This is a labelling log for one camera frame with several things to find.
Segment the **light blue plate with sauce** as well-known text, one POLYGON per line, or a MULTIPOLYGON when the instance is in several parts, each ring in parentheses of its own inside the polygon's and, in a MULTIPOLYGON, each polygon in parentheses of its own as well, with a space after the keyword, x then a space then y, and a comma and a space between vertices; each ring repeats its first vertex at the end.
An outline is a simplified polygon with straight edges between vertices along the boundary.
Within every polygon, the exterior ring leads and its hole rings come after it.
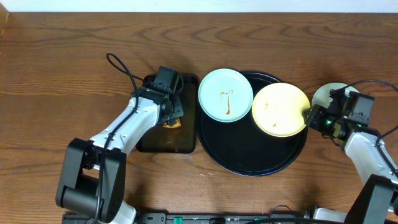
POLYGON ((198 99, 202 110, 210 118, 232 123, 247 115, 254 93, 242 73, 221 68, 203 78, 198 89, 198 99))

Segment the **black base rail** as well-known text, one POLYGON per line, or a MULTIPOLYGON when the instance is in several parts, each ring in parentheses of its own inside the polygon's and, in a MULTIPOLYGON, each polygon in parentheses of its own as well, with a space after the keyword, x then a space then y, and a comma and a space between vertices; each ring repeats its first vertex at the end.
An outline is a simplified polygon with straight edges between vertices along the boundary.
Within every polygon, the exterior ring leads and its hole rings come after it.
MULTIPOLYGON (((271 218, 299 218, 296 213, 274 213, 271 218)), ((222 224, 238 224, 248 223, 260 219, 269 218, 268 215, 215 215, 215 214, 165 214, 165 213, 144 213, 136 217, 133 221, 134 224, 209 224, 209 223, 222 223, 222 224)), ((84 224, 89 223, 88 218, 84 215, 66 214, 62 217, 62 224, 84 224)))

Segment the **round black serving tray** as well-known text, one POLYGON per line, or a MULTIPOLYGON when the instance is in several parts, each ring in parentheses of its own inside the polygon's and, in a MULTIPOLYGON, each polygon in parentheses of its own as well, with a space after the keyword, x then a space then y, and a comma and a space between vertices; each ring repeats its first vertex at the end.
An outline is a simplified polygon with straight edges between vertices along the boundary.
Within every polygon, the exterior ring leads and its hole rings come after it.
MULTIPOLYGON (((285 83, 268 74, 240 72, 255 95, 265 86, 285 83)), ((278 138, 262 131, 254 122, 251 109, 243 118, 222 123, 210 118, 200 107, 198 137, 207 154, 221 167, 239 175, 265 176, 285 169, 302 152, 308 129, 278 138)))

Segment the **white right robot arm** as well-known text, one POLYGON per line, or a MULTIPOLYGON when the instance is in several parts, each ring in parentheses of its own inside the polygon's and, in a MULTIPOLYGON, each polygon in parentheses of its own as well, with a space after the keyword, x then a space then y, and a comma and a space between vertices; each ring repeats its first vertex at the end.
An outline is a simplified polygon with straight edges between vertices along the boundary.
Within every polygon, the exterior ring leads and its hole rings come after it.
POLYGON ((369 128, 374 98, 352 88, 323 86, 303 111, 305 124, 339 146, 364 184, 349 212, 316 208, 312 218, 335 223, 384 223, 397 212, 397 166, 379 131, 369 128))

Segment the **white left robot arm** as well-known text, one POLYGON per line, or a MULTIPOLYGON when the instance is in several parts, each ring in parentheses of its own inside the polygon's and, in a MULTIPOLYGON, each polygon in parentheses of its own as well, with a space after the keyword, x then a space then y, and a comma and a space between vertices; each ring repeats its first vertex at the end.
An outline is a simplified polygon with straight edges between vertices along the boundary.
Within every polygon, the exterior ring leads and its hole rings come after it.
POLYGON ((140 88, 106 129, 87 141, 69 143, 57 206, 88 216, 89 223, 133 223, 137 210, 123 200, 127 156, 150 128, 181 116, 178 93, 140 88))

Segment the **orange sponge with green scourer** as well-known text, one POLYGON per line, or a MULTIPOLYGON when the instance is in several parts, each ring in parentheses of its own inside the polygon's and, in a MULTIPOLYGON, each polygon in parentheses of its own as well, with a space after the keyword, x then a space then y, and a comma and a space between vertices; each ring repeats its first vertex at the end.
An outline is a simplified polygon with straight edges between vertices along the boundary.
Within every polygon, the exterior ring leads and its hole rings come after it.
POLYGON ((168 129, 174 129, 174 128, 179 128, 181 127, 181 121, 179 118, 174 119, 174 120, 170 120, 166 123, 163 123, 162 126, 164 128, 168 128, 168 129))

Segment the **black rectangular water tray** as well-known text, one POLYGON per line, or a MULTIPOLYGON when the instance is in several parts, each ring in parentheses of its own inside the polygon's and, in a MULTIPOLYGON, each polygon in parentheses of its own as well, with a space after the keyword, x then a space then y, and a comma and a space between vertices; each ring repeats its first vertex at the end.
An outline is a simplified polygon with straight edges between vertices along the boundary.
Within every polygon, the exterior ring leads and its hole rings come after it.
POLYGON ((196 146, 196 118, 198 115, 197 90, 199 81, 196 75, 183 75, 184 89, 180 94, 184 115, 180 118, 180 126, 166 128, 156 125, 150 128, 136 144, 140 152, 183 153, 194 151, 196 146))

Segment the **yellow plate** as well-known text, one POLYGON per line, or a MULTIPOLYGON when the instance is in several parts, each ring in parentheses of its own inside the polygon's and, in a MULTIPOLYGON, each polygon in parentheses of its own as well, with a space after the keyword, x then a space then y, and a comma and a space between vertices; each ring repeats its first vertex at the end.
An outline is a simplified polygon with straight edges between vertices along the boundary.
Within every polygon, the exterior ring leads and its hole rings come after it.
POLYGON ((286 138, 304 130, 302 112, 309 107, 310 101, 300 88, 289 83, 273 83, 255 95, 251 112, 262 131, 286 138))

